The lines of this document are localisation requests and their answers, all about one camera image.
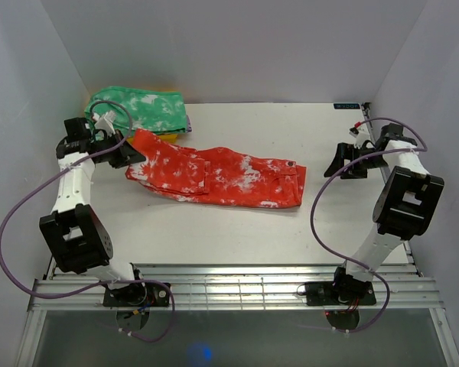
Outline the red tie-dye trousers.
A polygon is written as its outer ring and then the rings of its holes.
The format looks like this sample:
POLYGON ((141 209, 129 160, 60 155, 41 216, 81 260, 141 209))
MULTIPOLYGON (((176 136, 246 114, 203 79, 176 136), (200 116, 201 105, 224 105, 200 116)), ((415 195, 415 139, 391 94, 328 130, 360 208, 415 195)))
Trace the red tie-dye trousers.
POLYGON ((300 206, 306 167, 295 161, 257 158, 229 148, 207 150, 173 145, 139 129, 133 147, 145 161, 125 176, 152 193, 178 202, 250 208, 300 206))

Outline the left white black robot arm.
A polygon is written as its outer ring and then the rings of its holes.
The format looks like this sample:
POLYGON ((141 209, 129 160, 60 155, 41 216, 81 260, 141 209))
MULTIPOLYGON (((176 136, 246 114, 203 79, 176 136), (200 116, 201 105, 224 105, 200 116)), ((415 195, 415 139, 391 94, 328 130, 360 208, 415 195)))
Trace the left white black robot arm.
POLYGON ((119 169, 145 160, 114 128, 115 118, 114 112, 107 112, 95 119, 93 128, 85 118, 65 121, 67 136, 56 148, 63 176, 53 209, 41 217, 39 228, 63 273, 94 276, 114 297, 135 306, 145 300, 147 287, 138 281, 133 265, 112 265, 112 240, 91 205, 96 165, 106 162, 119 169))

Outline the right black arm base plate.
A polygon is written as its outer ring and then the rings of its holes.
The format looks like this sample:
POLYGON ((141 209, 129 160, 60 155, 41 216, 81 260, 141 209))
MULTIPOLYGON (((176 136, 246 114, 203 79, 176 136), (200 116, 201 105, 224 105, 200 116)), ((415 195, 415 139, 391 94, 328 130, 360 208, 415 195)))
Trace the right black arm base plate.
POLYGON ((341 289, 334 286, 332 281, 307 282, 304 284, 304 295, 308 306, 346 306, 356 302, 359 306, 376 305, 376 296, 370 282, 366 282, 365 287, 359 290, 341 289))

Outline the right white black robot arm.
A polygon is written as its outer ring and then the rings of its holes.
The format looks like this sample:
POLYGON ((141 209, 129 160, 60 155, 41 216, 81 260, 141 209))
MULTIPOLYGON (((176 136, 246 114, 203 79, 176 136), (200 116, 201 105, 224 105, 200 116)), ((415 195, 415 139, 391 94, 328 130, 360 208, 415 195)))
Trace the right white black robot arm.
POLYGON ((324 172, 326 178, 346 180, 366 178, 372 169, 389 169, 373 209, 373 227, 351 259, 337 268, 330 284, 330 294, 340 304, 371 293, 373 272, 393 250, 426 232, 444 189, 444 180, 430 174, 420 161, 425 146, 404 136, 403 130, 403 125, 391 122, 370 141, 356 123, 350 129, 355 142, 339 143, 324 172))

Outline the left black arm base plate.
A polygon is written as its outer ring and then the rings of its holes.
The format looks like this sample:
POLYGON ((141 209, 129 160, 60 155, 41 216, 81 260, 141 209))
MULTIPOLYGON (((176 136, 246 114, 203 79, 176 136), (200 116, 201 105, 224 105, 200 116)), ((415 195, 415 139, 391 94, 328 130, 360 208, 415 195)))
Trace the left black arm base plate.
POLYGON ((167 307, 170 303, 169 283, 164 286, 153 283, 129 284, 110 290, 106 288, 103 297, 104 307, 167 307))

